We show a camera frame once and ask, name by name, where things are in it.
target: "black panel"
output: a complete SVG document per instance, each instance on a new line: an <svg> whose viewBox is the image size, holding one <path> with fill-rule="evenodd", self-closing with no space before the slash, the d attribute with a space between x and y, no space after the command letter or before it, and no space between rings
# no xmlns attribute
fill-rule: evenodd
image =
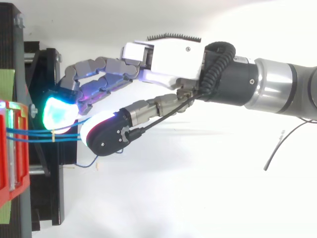
<svg viewBox="0 0 317 238"><path fill-rule="evenodd" d="M33 104L38 109L30 119L34 129L45 129L43 111L45 102L55 84L59 82L59 64L56 49L36 51L33 62L26 64L26 75ZM78 133L75 126L67 133ZM51 220L60 225L64 220L64 188L62 165L74 164L77 157L77 142L30 144L30 164L41 164L49 170L49 176L31 176L32 229L39 229L39 221Z"/></svg>
<svg viewBox="0 0 317 238"><path fill-rule="evenodd" d="M25 53L35 53L38 50L40 50L40 42L39 41L24 42L24 52Z"/></svg>
<svg viewBox="0 0 317 238"><path fill-rule="evenodd" d="M0 68L14 69L14 11L10 3L0 3Z"/></svg>

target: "white wall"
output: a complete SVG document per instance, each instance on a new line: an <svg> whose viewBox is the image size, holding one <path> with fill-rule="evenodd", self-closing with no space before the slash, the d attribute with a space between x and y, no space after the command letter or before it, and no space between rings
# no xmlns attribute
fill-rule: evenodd
<svg viewBox="0 0 317 238"><path fill-rule="evenodd" d="M25 38L57 48L62 69L98 56L118 57L125 42L162 32L201 36L204 44L228 41L240 56L317 65L313 0L15 2L26 15ZM91 114L166 92L134 82ZM316 237L317 128L295 132L263 171L280 132L300 123L195 102L122 155L100 158L98 170L66 166L66 219L59 227L42 223L34 237ZM78 162L93 157L79 143Z"/></svg>

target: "silver arm joint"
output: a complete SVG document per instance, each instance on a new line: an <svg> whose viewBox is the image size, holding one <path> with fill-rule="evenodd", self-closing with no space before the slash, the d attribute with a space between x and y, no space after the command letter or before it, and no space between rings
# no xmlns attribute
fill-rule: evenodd
<svg viewBox="0 0 317 238"><path fill-rule="evenodd" d="M163 96L155 97L150 100L140 100L127 107L125 109L130 113L132 126L147 122L153 117L162 117L179 105L184 103L188 99L187 96L177 96L176 94L166 94ZM180 109L178 112L183 113L192 104L188 104Z"/></svg>

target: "green glowing light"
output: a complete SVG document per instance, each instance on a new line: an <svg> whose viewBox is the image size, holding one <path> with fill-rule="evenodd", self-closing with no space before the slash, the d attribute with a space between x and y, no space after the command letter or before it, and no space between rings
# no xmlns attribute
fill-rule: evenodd
<svg viewBox="0 0 317 238"><path fill-rule="evenodd" d="M65 103L59 99L50 97L45 104L43 124L48 130L72 125L77 118L78 111L76 104ZM55 133L62 134L69 129L57 130Z"/></svg>

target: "robotic arm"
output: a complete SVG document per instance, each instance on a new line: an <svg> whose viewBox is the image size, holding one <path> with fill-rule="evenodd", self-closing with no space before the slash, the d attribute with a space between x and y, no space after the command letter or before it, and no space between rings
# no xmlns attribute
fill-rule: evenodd
<svg viewBox="0 0 317 238"><path fill-rule="evenodd" d="M101 112L85 122L81 138L100 156L126 147L153 125L184 112L195 99L317 119L316 67L251 60L236 56L229 43L203 47L200 41L163 34L127 43L120 59L100 57L67 67L52 96L77 105L79 114L85 115L93 103L135 79L177 89L177 94L141 100L114 114ZM80 79L100 72L106 74L80 86ZM161 118L130 130L152 117Z"/></svg>

